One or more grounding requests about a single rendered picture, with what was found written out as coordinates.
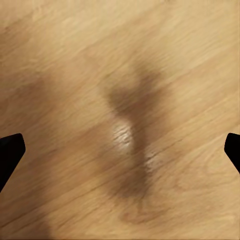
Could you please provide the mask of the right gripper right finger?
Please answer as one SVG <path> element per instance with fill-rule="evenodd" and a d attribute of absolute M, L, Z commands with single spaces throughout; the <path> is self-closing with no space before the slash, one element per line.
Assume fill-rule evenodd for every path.
<path fill-rule="evenodd" d="M 224 151 L 230 158 L 238 172 L 240 173 L 240 135 L 235 133 L 229 133 L 225 145 Z"/>

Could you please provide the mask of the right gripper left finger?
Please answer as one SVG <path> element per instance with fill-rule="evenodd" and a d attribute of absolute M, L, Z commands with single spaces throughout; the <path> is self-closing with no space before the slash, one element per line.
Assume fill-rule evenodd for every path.
<path fill-rule="evenodd" d="M 0 192 L 26 152 L 21 133 L 0 138 Z"/>

